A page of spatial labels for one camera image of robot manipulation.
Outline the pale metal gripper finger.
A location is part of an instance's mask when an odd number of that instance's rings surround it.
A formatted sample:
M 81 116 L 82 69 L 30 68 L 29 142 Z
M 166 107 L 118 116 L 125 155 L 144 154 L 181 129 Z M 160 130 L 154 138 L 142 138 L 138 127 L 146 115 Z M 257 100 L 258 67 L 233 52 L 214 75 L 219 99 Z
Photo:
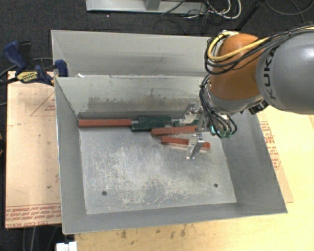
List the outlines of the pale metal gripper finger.
M 190 102 L 184 111 L 182 123 L 193 123 L 196 117 L 197 117 L 196 103 Z
M 201 150 L 205 141 L 202 135 L 193 135 L 187 145 L 187 159 L 194 159 L 195 155 Z

